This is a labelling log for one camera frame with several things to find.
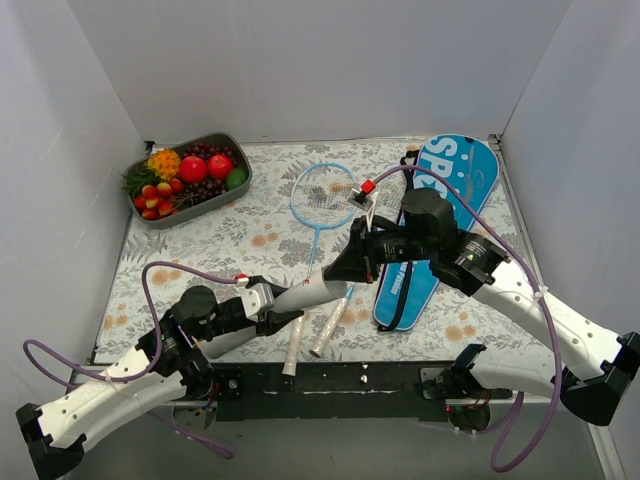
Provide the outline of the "white shuttlecock tube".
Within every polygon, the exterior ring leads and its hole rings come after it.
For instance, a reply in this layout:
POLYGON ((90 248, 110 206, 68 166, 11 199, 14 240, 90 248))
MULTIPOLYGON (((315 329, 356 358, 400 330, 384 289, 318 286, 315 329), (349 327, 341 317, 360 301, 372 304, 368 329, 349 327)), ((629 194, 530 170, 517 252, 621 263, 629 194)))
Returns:
MULTIPOLYGON (((289 288, 275 299, 276 313, 296 310, 306 311, 316 306, 331 303, 345 294, 347 283, 344 281, 326 281, 323 273, 317 271, 309 278, 289 288)), ((258 337, 255 330, 245 327, 238 333, 224 334, 205 342, 201 349, 208 359, 216 359, 258 337)))

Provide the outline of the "blue racket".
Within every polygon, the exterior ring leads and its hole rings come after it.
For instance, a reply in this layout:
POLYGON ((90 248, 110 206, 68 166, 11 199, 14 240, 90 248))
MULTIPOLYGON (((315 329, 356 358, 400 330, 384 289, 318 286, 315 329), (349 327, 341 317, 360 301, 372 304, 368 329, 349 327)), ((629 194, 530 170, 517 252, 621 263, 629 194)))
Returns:
MULTIPOLYGON (((367 231, 373 228, 372 221, 375 214, 390 220, 396 218, 400 211, 400 199, 404 194, 405 186, 405 180, 388 178, 382 181, 376 189, 366 197, 364 209, 357 209, 356 212, 366 218, 364 225, 367 231)), ((344 312, 347 310, 354 289, 354 283, 347 284, 345 294, 336 302, 333 312, 327 318, 320 334, 309 350, 312 356, 316 358, 323 357, 336 327, 339 325, 344 312)))
POLYGON ((323 273, 322 269, 314 268, 321 232, 336 229, 353 216, 355 207, 347 197, 355 183, 351 170, 332 162, 308 167, 294 183, 290 197, 292 214, 302 225, 314 230, 304 280, 317 271, 323 273))

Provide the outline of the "blue racket bag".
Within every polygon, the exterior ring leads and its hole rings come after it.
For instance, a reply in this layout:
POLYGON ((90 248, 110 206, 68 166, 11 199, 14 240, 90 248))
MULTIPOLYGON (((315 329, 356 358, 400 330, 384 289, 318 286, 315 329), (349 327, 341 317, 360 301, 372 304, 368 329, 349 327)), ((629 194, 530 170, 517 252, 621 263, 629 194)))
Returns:
MULTIPOLYGON (((417 170, 398 171, 378 186, 376 213, 403 226, 402 196, 416 189, 439 195, 438 206, 449 202, 457 225, 470 229, 499 176, 498 159, 484 141, 459 134, 438 135, 420 147, 410 147, 402 165, 417 170)), ((427 260, 392 263, 381 270, 373 317, 381 332, 408 331, 415 326, 439 280, 427 260)))

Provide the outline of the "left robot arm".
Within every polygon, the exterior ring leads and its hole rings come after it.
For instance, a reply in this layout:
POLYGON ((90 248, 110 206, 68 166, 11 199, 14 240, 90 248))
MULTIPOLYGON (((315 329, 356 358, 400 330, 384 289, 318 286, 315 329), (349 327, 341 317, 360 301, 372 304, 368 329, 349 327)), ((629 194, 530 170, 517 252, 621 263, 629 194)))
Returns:
POLYGON ((16 417, 36 474, 58 479, 120 426, 175 399, 207 400, 224 382, 198 344, 245 328, 268 336, 301 316, 299 292, 257 277, 220 303, 206 286, 187 289, 155 330, 118 361, 56 401, 27 403, 16 417))

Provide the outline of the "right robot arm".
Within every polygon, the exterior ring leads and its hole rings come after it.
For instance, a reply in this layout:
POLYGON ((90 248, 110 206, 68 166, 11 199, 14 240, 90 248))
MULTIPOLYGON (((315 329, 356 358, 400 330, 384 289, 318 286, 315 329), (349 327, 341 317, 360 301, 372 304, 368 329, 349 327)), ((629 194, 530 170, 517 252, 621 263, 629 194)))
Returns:
POLYGON ((578 418, 611 423, 639 369, 639 335, 597 325, 529 279, 514 257, 458 227, 453 205, 432 188, 406 193, 404 223, 360 217, 347 246, 326 267, 326 281, 372 283, 382 266, 425 260, 447 286, 501 313, 552 351, 550 361, 513 358, 470 344, 431 380, 445 397, 508 389, 557 396, 578 418))

